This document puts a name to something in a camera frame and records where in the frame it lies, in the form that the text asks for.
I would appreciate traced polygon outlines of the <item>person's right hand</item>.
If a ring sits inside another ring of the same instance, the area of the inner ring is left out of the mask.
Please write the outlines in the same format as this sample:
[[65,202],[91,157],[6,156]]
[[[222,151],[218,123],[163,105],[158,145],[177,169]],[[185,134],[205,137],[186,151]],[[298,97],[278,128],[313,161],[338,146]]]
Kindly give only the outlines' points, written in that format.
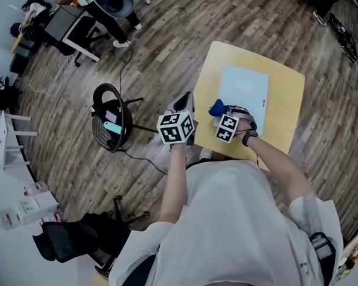
[[243,135],[249,133],[253,136],[258,136],[255,129],[253,129],[251,122],[248,119],[239,119],[239,123],[236,129],[236,135]]

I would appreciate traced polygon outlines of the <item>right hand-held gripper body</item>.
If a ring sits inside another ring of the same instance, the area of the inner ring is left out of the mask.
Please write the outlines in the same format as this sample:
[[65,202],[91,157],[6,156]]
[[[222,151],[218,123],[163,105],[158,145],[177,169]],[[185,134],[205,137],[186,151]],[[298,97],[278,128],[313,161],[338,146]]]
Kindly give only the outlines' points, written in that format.
[[231,143],[235,136],[239,136],[235,134],[239,119],[248,119],[253,129],[257,132],[255,119],[245,108],[236,106],[235,109],[230,110],[228,114],[223,114],[221,117],[222,120],[219,127],[217,127],[216,138],[223,142]]

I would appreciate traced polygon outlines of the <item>clear bottle red label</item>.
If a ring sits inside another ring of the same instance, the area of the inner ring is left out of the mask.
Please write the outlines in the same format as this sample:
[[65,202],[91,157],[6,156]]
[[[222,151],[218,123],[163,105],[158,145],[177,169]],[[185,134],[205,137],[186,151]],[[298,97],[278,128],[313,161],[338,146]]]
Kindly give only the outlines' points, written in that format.
[[61,217],[57,213],[49,213],[48,215],[46,215],[45,217],[43,217],[41,219],[40,224],[42,225],[45,222],[57,222],[57,223],[60,223],[61,222]]
[[36,194],[40,194],[43,192],[47,192],[48,187],[44,181],[38,181],[33,184],[29,184],[28,186],[24,187],[23,195],[24,196],[33,196]]

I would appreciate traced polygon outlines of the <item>blue cloth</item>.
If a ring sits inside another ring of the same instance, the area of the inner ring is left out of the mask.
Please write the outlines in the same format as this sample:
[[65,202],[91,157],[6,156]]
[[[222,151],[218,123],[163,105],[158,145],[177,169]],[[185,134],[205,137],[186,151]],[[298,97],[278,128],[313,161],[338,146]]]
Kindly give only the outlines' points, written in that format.
[[229,106],[224,105],[219,98],[215,101],[214,105],[209,108],[209,114],[213,117],[221,117],[223,114],[228,114],[229,111]]

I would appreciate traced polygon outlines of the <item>person's white shirt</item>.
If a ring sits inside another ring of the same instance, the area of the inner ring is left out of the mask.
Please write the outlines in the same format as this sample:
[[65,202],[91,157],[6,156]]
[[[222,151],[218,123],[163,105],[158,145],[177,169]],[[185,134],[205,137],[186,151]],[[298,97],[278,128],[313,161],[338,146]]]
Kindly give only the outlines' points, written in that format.
[[286,212],[269,183],[247,161],[200,163],[187,170],[187,207],[176,223],[156,222],[130,234],[109,275],[123,286],[154,256],[147,286],[325,286],[314,232],[332,243],[338,266],[343,253],[334,203],[297,198]]

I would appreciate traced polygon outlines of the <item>round black wicker chair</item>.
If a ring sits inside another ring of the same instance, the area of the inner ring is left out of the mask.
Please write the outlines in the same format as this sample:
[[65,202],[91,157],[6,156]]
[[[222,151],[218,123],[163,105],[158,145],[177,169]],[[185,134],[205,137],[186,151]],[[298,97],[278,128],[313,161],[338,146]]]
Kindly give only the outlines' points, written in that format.
[[[133,122],[128,104],[142,101],[144,100],[143,98],[124,101],[118,90],[109,83],[103,83],[96,87],[92,98],[92,133],[98,144],[105,150],[111,153],[120,151],[123,145],[129,140],[133,129],[152,133],[158,132],[156,129],[139,126]],[[108,122],[105,118],[107,110],[117,115],[115,124],[122,127],[122,133],[120,135],[104,127],[104,122]]]

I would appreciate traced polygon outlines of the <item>yellow desk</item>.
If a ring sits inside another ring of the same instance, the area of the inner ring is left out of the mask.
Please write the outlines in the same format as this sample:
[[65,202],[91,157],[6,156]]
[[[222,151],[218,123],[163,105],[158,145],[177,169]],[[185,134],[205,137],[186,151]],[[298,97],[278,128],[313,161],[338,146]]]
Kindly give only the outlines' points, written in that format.
[[21,42],[22,39],[23,39],[23,34],[20,33],[20,34],[15,38],[15,41],[14,41],[13,44],[12,44],[11,54],[14,54],[14,52],[15,52],[15,50],[16,50],[17,48],[23,48],[23,49],[26,49],[26,50],[28,50],[28,51],[31,50],[30,47],[28,47],[26,44],[23,44],[23,43]]

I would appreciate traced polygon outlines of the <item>black power strip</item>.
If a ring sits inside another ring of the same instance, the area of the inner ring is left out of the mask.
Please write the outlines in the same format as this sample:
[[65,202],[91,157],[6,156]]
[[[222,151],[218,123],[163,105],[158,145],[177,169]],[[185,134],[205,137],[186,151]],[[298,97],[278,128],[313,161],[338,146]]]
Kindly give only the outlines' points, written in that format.
[[358,62],[356,43],[348,29],[335,17],[333,13],[330,13],[329,15],[329,24],[336,34],[342,52],[348,57],[352,64]]

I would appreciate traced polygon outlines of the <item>black cabinet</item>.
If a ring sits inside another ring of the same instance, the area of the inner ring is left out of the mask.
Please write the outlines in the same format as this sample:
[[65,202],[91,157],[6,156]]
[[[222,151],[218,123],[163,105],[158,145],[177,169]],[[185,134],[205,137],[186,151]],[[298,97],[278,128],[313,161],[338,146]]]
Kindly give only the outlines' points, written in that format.
[[28,47],[31,48],[30,51],[23,49],[23,48],[17,48],[14,52],[13,58],[11,60],[10,64],[10,72],[15,73],[19,76],[21,76],[26,67],[28,66],[31,58],[36,54],[39,45],[36,42],[33,41],[27,41],[25,38],[21,40],[23,44],[26,44]]

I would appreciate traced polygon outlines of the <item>grey shoulder pouch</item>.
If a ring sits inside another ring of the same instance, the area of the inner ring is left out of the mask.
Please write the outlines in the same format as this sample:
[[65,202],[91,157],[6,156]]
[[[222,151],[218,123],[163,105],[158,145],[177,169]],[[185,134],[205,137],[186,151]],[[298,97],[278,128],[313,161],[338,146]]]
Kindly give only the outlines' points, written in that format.
[[323,232],[315,232],[309,238],[319,261],[325,286],[329,286],[334,274],[336,249]]

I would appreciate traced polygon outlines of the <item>black bag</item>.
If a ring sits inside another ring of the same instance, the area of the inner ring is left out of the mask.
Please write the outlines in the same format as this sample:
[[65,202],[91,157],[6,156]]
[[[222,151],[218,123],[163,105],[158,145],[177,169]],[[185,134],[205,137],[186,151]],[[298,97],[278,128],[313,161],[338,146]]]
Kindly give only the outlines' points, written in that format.
[[15,79],[13,84],[10,85],[9,77],[4,80],[0,78],[0,110],[8,110],[9,112],[15,112],[19,109],[18,99],[23,93],[17,87],[18,79]]

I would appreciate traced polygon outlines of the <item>black office chair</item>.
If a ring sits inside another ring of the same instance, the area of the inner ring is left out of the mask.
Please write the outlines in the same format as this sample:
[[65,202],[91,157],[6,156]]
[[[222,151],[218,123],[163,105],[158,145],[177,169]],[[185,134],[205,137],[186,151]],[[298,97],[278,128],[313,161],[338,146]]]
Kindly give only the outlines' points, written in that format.
[[108,278],[113,262],[122,251],[130,233],[130,225],[150,216],[144,212],[131,220],[122,219],[122,197],[113,199],[114,211],[102,214],[86,213],[76,222],[45,222],[42,233],[33,240],[41,256],[48,261],[65,263],[85,254],[98,265],[95,270]]

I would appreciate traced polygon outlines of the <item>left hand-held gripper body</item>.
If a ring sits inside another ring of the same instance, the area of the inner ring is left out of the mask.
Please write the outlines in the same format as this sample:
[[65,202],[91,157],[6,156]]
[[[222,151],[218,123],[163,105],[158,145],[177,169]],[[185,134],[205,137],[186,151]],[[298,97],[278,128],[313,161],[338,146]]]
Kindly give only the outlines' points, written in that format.
[[194,115],[193,112],[184,111],[159,116],[157,130],[163,144],[193,145],[197,126]]

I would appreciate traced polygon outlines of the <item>white box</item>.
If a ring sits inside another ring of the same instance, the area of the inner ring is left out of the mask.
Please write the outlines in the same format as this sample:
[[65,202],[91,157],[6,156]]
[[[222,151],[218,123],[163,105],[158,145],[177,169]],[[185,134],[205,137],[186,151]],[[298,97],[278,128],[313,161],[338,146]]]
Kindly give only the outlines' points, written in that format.
[[28,225],[55,212],[58,202],[50,191],[27,196],[16,202],[17,213],[22,225]]

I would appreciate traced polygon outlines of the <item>mint green bottle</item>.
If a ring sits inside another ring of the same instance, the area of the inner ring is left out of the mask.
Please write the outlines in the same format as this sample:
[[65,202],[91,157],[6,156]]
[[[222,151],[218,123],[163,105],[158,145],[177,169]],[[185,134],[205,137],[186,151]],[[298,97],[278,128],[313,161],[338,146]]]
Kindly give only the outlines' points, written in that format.
[[115,123],[112,123],[112,122],[104,122],[104,127],[111,131],[111,132],[114,132],[118,135],[120,135],[122,133],[122,127],[115,124]]

